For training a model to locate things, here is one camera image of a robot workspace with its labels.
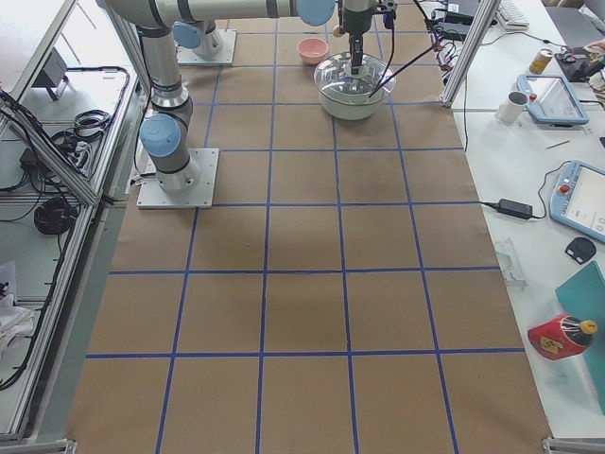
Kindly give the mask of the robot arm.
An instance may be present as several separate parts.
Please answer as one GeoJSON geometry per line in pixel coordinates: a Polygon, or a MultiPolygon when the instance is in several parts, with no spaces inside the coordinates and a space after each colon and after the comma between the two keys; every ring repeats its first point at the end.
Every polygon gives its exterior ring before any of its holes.
{"type": "Polygon", "coordinates": [[[195,186],[201,175],[186,146],[193,100],[182,84],[172,33],[176,23],[209,26],[216,19],[298,17],[320,26],[337,10],[357,71],[362,66],[363,35],[377,12],[375,1],[108,1],[106,5],[134,25],[140,37],[156,113],[143,121],[139,138],[155,165],[159,186],[167,193],[195,186]]]}
{"type": "Polygon", "coordinates": [[[214,21],[175,22],[172,33],[180,47],[186,48],[204,59],[214,57],[224,43],[221,34],[216,30],[214,21]]]}

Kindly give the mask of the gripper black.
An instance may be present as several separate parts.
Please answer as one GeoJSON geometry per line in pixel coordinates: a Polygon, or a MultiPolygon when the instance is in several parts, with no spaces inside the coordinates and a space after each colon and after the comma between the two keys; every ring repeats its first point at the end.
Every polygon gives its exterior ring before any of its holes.
{"type": "Polygon", "coordinates": [[[363,36],[369,30],[369,11],[342,10],[342,27],[350,35],[351,70],[358,71],[363,62],[363,36]]]}

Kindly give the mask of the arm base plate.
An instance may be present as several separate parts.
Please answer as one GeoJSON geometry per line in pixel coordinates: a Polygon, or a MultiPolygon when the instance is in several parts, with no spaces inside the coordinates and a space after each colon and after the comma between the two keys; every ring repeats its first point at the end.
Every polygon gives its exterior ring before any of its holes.
{"type": "Polygon", "coordinates": [[[151,176],[141,181],[137,206],[142,209],[211,208],[216,186],[218,148],[190,148],[189,164],[180,172],[158,172],[151,160],[151,176]]]}
{"type": "Polygon", "coordinates": [[[215,29],[203,33],[181,24],[173,28],[177,45],[177,60],[181,66],[230,66],[233,64],[237,32],[234,29],[215,29]]]}

